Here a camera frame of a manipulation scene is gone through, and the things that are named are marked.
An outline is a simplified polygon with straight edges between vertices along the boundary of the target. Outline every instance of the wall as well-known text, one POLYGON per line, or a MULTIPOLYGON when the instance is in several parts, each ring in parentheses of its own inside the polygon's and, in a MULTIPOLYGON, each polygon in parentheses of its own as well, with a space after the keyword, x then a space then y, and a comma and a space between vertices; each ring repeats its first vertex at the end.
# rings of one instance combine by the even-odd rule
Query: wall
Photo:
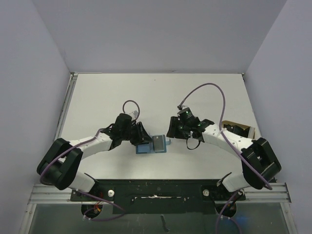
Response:
POLYGON ((33 0, 72 72, 242 73, 286 0, 33 0))
POLYGON ((30 0, 0 2, 0 32, 0 232, 15 234, 70 74, 30 0))
POLYGON ((312 1, 288 0, 246 72, 262 135, 282 164, 300 234, 311 233, 312 1))

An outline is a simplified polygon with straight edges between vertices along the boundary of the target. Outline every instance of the blue object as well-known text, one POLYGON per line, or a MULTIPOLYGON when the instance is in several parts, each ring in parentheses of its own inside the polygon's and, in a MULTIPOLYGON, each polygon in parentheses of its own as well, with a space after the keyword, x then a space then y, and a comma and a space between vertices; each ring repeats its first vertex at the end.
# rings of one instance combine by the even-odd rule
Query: blue object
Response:
POLYGON ((166 136, 155 135, 152 136, 153 142, 148 144, 142 144, 136 146, 136 154, 155 154, 155 153, 166 153, 166 136))

